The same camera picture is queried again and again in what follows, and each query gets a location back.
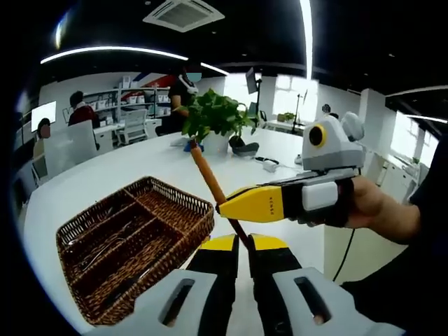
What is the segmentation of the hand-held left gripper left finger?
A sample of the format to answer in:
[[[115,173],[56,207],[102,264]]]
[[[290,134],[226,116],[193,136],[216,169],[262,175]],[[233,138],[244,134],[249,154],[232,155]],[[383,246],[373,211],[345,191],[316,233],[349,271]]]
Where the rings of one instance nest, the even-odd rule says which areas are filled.
[[[225,335],[235,301],[239,239],[210,239],[185,269],[175,269],[141,294],[134,311],[90,335]]]

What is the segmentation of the person's right hand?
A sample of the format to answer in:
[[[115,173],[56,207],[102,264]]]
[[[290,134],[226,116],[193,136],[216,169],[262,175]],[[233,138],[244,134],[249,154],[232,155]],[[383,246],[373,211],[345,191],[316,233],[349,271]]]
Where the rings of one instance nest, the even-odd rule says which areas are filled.
[[[320,224],[340,226],[343,228],[369,228],[380,232],[392,228],[395,223],[393,218],[393,204],[391,198],[385,195],[373,182],[362,176],[351,179],[353,193],[349,200],[349,210],[343,216],[341,224],[335,224],[335,219],[329,216],[311,222],[310,226]]]

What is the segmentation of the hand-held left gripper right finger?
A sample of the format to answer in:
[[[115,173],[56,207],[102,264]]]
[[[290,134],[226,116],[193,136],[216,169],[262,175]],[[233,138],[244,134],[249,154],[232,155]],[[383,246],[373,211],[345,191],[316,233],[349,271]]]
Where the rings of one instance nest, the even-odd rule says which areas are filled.
[[[301,267],[288,245],[250,234],[253,294],[266,335],[404,335],[356,310],[353,296],[313,267]]]

